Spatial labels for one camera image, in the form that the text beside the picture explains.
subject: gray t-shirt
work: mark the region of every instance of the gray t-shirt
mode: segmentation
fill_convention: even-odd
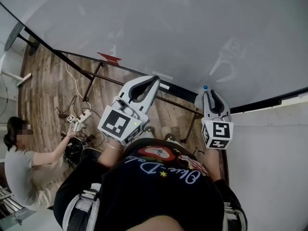
[[[36,191],[32,181],[32,151],[17,150],[12,147],[5,155],[5,176],[16,200],[22,205],[32,205]]]

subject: woman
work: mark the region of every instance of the woman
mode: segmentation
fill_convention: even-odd
[[[11,117],[7,130],[8,133],[4,136],[4,143],[8,148],[5,155],[5,175],[11,192],[17,202],[28,209],[40,210],[52,206],[55,194],[62,184],[61,181],[52,181],[69,168],[63,161],[63,152],[75,133],[70,128],[53,152],[38,153],[25,149],[33,134],[25,121]]]
[[[174,136],[124,147],[109,140],[60,187],[53,211],[64,231],[246,230],[241,205],[220,178],[218,151],[204,166]]]

